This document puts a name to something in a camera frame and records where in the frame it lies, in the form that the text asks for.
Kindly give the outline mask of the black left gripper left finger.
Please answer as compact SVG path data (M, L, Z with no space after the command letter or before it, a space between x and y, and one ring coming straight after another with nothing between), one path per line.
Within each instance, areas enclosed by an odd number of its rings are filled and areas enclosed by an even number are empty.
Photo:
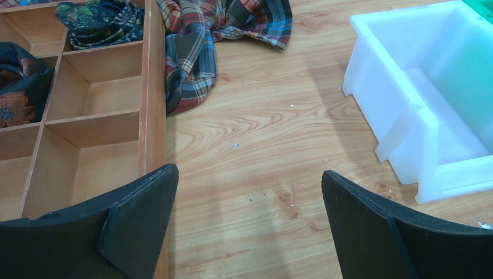
M37 219L1 223L2 278L152 278L179 181L175 164Z

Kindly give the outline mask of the wooden compartment tray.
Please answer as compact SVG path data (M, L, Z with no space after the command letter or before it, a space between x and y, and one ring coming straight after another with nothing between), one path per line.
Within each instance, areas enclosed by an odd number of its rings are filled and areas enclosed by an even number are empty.
M1 40L54 68L39 122L1 129L1 221L33 221L166 163L165 31L155 1L144 35L76 50L57 4L1 10Z

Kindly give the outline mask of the white plastic bin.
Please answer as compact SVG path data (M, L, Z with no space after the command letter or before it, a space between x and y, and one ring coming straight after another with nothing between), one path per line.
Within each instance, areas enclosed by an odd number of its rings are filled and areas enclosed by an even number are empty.
M463 1L353 15L342 90L418 203L492 189L492 24Z

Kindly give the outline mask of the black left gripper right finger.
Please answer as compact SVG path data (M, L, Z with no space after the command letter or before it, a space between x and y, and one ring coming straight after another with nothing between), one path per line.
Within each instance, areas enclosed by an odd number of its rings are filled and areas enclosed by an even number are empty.
M440 219L327 170L321 190L344 278L491 278L492 231Z

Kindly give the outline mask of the plaid cloth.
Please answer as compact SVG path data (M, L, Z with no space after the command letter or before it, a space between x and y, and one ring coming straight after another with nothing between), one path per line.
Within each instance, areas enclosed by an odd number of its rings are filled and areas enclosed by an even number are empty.
M214 44L251 37L284 50L293 14L289 1L157 1L166 32L166 113L197 107L215 85Z

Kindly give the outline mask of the green plastic bin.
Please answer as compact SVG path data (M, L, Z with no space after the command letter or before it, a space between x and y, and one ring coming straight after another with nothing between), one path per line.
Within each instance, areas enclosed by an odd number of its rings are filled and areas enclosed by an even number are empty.
M485 18L485 20L493 23L493 0L464 0L463 2Z

